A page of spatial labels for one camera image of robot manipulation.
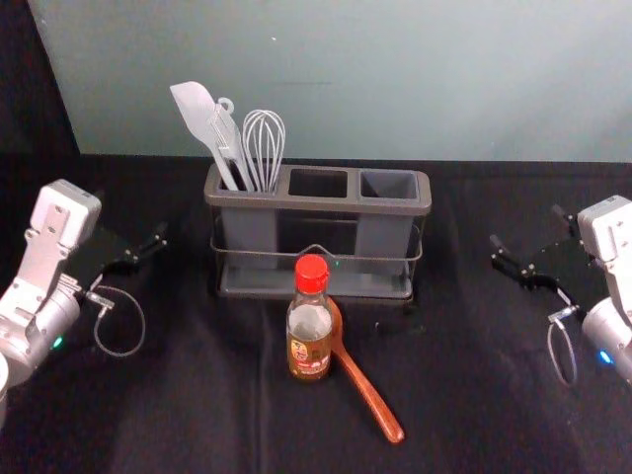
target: black tablecloth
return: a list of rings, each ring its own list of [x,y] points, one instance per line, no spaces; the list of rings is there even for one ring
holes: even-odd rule
[[[392,446],[339,367],[322,383],[290,378],[286,303],[208,292],[206,160],[1,158],[3,288],[37,191],[57,177],[104,189],[101,222],[132,241],[171,223],[168,252],[108,281],[142,304],[143,351],[125,360],[99,353],[86,311],[68,344],[9,393],[2,472],[632,472],[632,393],[575,325],[579,384],[557,381],[546,316],[560,303],[494,272],[488,242],[496,232],[529,255],[564,237],[551,204],[577,211],[632,197],[630,168],[398,166],[426,171],[433,191],[416,305],[343,305],[348,349],[406,432]],[[132,313],[118,317],[112,324],[133,326]]]

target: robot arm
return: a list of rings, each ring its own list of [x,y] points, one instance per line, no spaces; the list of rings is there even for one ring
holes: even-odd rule
[[[63,270],[100,212],[96,197],[64,180],[39,192],[18,274],[0,299],[0,427],[8,388],[32,375],[79,316],[81,288]]]
[[[582,331],[632,384],[632,202],[610,197],[578,215],[586,251],[603,268],[610,297],[587,314]]]

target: sauce bottle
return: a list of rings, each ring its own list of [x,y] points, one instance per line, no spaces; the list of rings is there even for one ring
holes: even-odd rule
[[[287,362],[300,380],[318,380],[329,371],[332,315],[325,290],[327,262],[319,255],[304,255],[296,262],[296,293],[287,309]]]

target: utensil holder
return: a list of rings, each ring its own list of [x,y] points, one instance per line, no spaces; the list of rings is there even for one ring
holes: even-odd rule
[[[306,252],[329,261],[329,293],[406,300],[431,211],[415,171],[281,165],[274,193],[228,191],[213,165],[204,185],[223,295],[290,297]]]

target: blue led light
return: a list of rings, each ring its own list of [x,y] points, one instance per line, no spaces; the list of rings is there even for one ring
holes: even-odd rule
[[[599,357],[601,357],[601,360],[605,363],[614,363],[614,360],[610,358],[610,355],[608,355],[606,351],[599,351]]]

